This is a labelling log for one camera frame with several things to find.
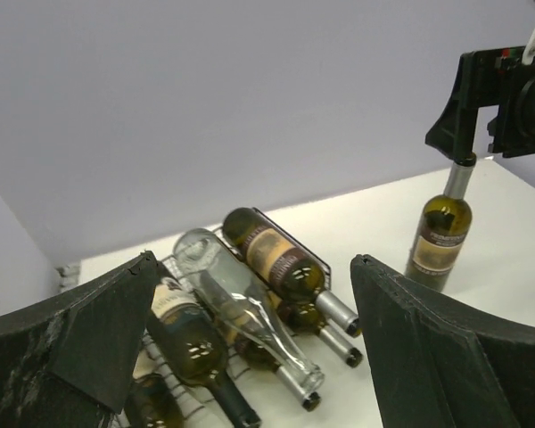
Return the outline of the olive bottle tan label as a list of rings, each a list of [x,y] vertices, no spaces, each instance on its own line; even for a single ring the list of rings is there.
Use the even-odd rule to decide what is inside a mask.
[[[355,368],[360,365],[364,357],[362,352],[330,325],[314,304],[297,304],[274,294],[271,300],[276,314],[293,333],[315,335],[347,366]]]

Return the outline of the green bottle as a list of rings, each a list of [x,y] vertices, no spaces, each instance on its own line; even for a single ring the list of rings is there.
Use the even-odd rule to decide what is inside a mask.
[[[347,335],[361,335],[358,315],[326,284],[324,264],[255,208],[240,207],[223,220],[222,235],[282,300],[311,303]]]
[[[146,328],[185,387],[207,390],[232,426],[261,426],[260,417],[227,373],[223,337],[194,296],[167,270],[159,273]]]
[[[420,214],[405,276],[436,292],[444,289],[473,221],[465,193],[476,162],[474,153],[454,161],[443,192]]]

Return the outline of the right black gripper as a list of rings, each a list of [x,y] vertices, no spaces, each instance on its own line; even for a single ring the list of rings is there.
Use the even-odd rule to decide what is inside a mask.
[[[456,163],[473,163],[478,110],[496,106],[487,125],[488,152],[504,158],[535,154],[535,59],[523,48],[479,50],[460,56],[449,100],[425,143]]]

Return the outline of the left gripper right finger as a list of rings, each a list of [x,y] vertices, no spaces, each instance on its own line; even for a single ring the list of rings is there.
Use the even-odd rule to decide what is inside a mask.
[[[535,327],[433,291],[375,257],[350,281],[385,427],[535,427]]]

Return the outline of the clear bottle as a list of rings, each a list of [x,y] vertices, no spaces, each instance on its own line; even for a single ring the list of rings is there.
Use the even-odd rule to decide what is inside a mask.
[[[217,235],[192,229],[178,238],[173,256],[181,276],[215,316],[265,348],[301,387],[318,390],[325,381],[322,370],[287,333],[262,281]]]

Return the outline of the dark bottle front label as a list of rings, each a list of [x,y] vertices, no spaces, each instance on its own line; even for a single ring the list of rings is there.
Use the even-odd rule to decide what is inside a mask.
[[[185,426],[180,406],[169,391],[164,378],[156,373],[133,380],[124,412],[131,427]]]

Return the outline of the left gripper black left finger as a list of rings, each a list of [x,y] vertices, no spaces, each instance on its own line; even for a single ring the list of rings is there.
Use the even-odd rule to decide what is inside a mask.
[[[107,427],[124,407],[157,284],[144,251],[0,316],[0,427]]]

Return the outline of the dark bottle label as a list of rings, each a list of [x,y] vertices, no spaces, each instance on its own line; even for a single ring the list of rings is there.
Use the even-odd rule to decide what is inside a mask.
[[[250,368],[275,375],[304,410],[311,412],[319,406],[321,402],[319,394],[315,391],[309,392],[306,388],[301,387],[294,380],[289,370],[279,363],[265,348],[221,321],[217,321],[216,324],[227,345],[232,347],[235,354]]]
[[[180,406],[169,391],[164,378],[156,373],[133,380],[124,412],[131,427],[185,426]]]

